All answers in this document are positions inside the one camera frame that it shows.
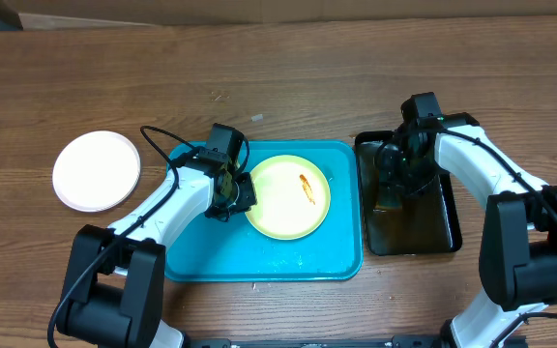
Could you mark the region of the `yellow plate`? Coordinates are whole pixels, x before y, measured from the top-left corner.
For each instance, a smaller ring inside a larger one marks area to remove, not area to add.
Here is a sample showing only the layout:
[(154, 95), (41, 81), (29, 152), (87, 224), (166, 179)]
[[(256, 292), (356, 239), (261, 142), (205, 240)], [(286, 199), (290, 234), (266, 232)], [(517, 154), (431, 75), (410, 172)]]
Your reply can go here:
[(262, 160), (250, 172), (256, 204), (249, 223), (276, 240), (297, 240), (316, 230), (330, 210), (331, 190), (310, 160), (279, 155)]

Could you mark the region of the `white plate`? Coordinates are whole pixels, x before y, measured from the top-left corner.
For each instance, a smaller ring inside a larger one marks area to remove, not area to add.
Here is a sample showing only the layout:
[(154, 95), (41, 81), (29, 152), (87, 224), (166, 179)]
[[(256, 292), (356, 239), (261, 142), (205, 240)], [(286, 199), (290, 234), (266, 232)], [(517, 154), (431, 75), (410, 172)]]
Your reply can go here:
[(108, 210), (135, 189), (141, 172), (140, 155), (124, 135), (96, 130), (70, 142), (52, 170), (57, 197), (85, 213)]

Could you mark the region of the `green orange sponge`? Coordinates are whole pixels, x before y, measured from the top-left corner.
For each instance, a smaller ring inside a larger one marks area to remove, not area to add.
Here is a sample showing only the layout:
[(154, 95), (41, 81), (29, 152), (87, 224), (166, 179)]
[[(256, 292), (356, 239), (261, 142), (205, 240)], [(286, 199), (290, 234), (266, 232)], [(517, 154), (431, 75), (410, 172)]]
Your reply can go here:
[(399, 195), (394, 193), (379, 193), (374, 205), (374, 209), (379, 211), (397, 210), (401, 207), (402, 200)]

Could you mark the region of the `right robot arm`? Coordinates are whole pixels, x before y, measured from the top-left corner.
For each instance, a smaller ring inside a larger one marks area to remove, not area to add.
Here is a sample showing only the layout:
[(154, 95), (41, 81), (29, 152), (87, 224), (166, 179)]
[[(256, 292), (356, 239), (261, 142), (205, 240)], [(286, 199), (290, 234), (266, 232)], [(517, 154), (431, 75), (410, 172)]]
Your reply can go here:
[(557, 186), (510, 160), (467, 113), (405, 119), (374, 160), (389, 194), (415, 195), (448, 172), (484, 208), (482, 289), (438, 346), (502, 347), (530, 319), (557, 319)]

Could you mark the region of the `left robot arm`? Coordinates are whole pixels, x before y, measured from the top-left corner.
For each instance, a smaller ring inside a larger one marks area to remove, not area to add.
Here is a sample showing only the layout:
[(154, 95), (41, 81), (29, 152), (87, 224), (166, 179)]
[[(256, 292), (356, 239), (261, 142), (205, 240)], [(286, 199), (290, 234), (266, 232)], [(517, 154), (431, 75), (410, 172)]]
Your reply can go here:
[(73, 240), (59, 304), (47, 329), (98, 347), (183, 347), (162, 319), (166, 254), (199, 215), (228, 221), (255, 203), (239, 149), (196, 147), (173, 159), (164, 182), (107, 228)]

